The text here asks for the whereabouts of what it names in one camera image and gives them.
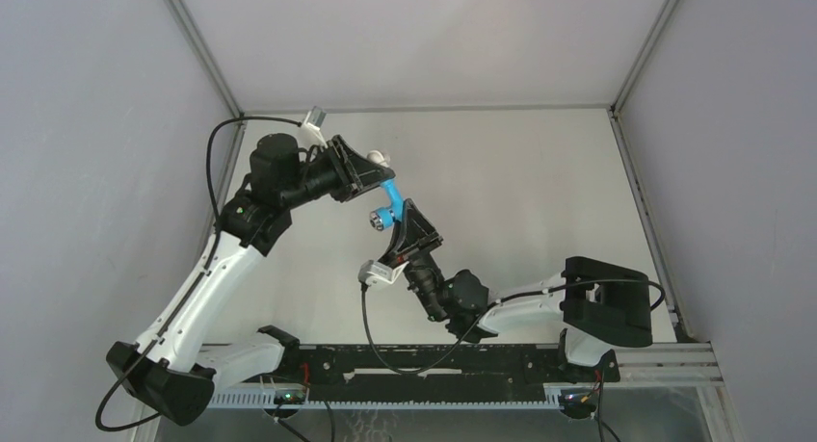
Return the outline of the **blue plastic water faucet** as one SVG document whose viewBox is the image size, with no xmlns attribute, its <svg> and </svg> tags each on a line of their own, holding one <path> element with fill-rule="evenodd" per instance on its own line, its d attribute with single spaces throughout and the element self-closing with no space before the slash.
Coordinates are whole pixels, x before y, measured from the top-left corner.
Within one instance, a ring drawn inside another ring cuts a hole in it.
<svg viewBox="0 0 817 442">
<path fill-rule="evenodd" d="M 393 179 L 383 181 L 380 187 L 388 198 L 388 204 L 372 211 L 369 215 L 369 222 L 376 230 L 383 231 L 403 221 L 405 200 Z"/>
</svg>

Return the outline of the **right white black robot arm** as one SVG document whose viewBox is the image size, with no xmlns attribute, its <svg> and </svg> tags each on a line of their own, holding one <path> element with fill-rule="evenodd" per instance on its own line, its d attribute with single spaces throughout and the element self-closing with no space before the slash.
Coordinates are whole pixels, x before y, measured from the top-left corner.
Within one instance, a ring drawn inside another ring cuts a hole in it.
<svg viewBox="0 0 817 442">
<path fill-rule="evenodd" d="M 557 367 L 570 380 L 583 379 L 614 347 L 653 343 L 652 312 L 658 304 L 650 291 L 656 285 L 644 273 L 571 256 L 545 280 L 494 293 L 470 270 L 443 275 L 433 258 L 442 238 L 412 200 L 371 212 L 370 223 L 392 234 L 384 253 L 361 267 L 362 290 L 404 277 L 428 320 L 443 323 L 459 343 L 477 344 L 532 323 L 559 323 Z"/>
</svg>

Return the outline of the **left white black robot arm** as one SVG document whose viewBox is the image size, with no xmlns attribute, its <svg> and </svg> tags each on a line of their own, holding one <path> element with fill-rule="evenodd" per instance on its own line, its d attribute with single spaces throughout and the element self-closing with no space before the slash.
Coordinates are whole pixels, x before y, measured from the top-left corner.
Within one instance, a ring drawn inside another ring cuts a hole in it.
<svg viewBox="0 0 817 442">
<path fill-rule="evenodd" d="M 292 224 L 296 208 L 325 195 L 346 202 L 395 178 L 386 154 L 362 155 L 341 136 L 304 149 L 272 134 L 250 154 L 250 172 L 224 205 L 204 252 L 168 306 L 134 343 L 121 341 L 106 361 L 117 384 L 179 426 L 195 421 L 212 397 L 251 377 L 279 381 L 300 371 L 300 354 L 283 331 L 264 326 L 244 342 L 207 349 L 213 321 Z"/>
</svg>

